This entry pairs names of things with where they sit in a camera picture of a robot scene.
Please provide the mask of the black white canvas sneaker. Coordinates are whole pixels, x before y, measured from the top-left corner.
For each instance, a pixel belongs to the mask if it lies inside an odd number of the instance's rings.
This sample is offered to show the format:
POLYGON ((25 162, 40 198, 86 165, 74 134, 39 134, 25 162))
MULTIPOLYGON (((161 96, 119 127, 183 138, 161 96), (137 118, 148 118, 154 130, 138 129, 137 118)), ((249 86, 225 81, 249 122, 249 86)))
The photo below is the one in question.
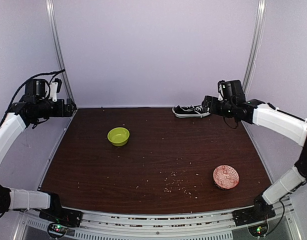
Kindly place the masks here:
POLYGON ((172 112, 177 118, 204 118, 211 114, 209 109, 202 105, 178 105, 172 108, 172 112))

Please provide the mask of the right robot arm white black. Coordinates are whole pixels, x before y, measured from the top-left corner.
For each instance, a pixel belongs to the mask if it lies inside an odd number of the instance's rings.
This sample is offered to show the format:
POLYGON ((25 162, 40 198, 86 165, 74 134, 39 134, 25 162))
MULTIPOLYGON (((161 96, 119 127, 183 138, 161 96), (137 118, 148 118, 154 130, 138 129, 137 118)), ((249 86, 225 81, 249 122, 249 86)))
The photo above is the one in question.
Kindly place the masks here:
POLYGON ((279 133, 301 146, 302 151, 295 164, 275 183, 254 199, 250 217, 260 221, 272 209, 272 205, 307 182, 307 119, 281 111, 270 103, 241 97, 219 100, 206 96, 202 107, 211 114, 233 118, 236 123, 246 122, 279 133))

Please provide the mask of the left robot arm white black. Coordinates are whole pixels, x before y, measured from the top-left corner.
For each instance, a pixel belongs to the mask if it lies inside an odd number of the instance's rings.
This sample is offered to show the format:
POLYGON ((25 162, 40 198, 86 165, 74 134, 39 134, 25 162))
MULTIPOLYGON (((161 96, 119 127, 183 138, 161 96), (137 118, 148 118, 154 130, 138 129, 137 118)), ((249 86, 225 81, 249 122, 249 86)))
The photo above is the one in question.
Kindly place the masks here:
MULTIPOLYGON (((72 99, 41 99, 37 102, 12 103, 0 125, 0 166, 14 141, 29 125, 33 128, 50 118, 72 117, 77 110, 72 99)), ((65 216, 60 197, 56 193, 32 191, 2 186, 0 184, 0 218, 8 211, 37 210, 45 212, 54 222, 65 216)))

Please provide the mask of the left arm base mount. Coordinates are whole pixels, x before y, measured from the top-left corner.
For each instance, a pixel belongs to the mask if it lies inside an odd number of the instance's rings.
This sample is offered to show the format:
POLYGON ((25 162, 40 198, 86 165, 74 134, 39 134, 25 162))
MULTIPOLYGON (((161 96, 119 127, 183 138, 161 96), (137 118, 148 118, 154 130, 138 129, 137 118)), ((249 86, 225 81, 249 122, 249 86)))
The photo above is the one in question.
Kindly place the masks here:
POLYGON ((70 228, 79 227, 83 217, 81 211, 69 208, 62 208, 59 213, 47 209, 41 209, 38 212, 41 219, 50 222, 46 232, 52 239, 60 239, 70 228))

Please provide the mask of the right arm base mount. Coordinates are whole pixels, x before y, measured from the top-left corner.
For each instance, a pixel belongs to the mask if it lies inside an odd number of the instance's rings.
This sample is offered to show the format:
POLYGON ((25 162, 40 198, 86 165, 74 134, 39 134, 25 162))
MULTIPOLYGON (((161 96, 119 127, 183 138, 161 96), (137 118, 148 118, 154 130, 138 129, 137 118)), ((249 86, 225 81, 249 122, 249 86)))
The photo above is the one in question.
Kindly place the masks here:
POLYGON ((276 213, 274 210, 257 213, 253 206, 234 210, 232 216, 236 227, 247 226, 251 236, 261 238, 269 233, 268 220, 274 218, 276 213))

